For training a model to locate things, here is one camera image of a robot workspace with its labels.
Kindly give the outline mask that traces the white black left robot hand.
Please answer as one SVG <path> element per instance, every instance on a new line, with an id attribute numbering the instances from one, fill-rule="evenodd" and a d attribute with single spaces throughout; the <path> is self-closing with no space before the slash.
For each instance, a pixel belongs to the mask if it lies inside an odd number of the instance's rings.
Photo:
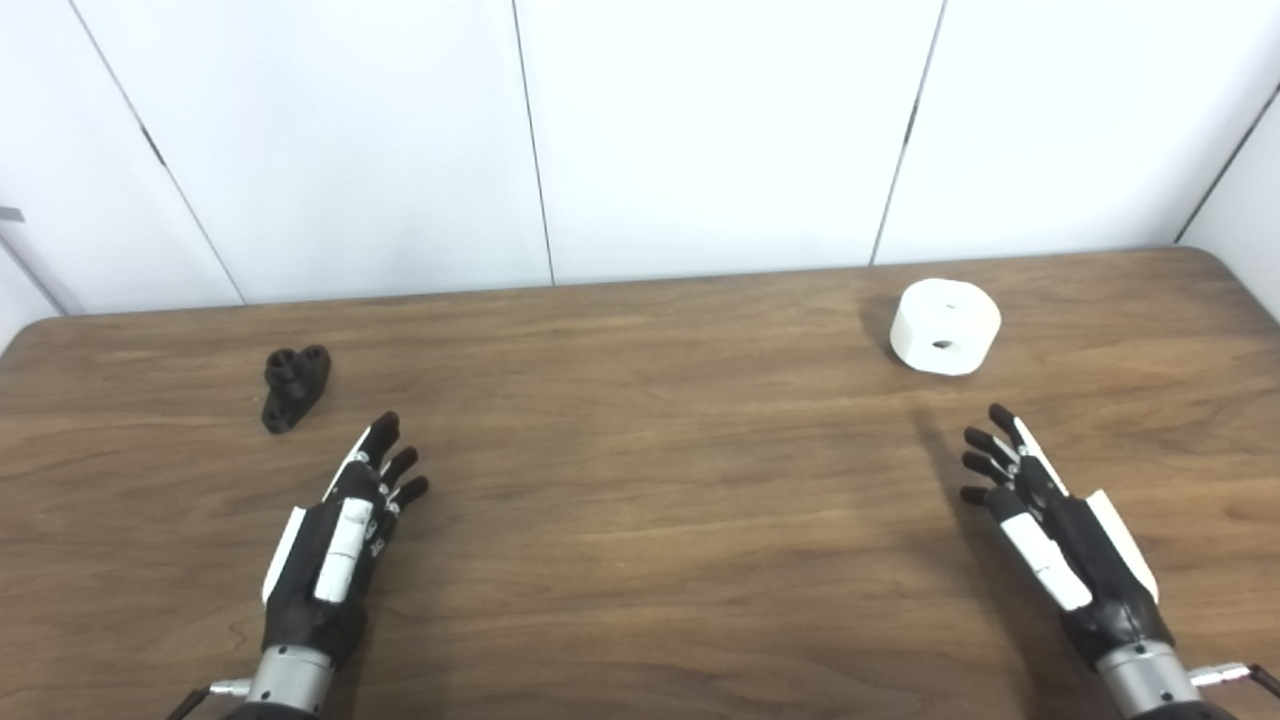
<path id="1" fill-rule="evenodd" d="M 396 450 L 401 418 L 387 411 L 343 457 L 319 502 L 294 507 L 262 584 L 261 648 L 317 651 L 340 667 L 369 624 L 366 598 L 404 510 L 429 491 L 406 479 L 417 450 Z"/>

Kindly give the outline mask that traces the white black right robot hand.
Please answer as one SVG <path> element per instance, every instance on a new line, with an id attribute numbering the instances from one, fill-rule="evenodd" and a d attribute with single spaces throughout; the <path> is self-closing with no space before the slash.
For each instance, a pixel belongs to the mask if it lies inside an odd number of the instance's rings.
<path id="1" fill-rule="evenodd" d="M 1103 489 L 1074 495 L 1021 416 L 991 404 L 995 436 L 964 430 L 963 465 L 987 478 L 963 502 L 983 507 L 1059 610 L 1066 635 L 1094 666 L 1121 647 L 1174 647 L 1160 591 L 1135 537 Z"/>

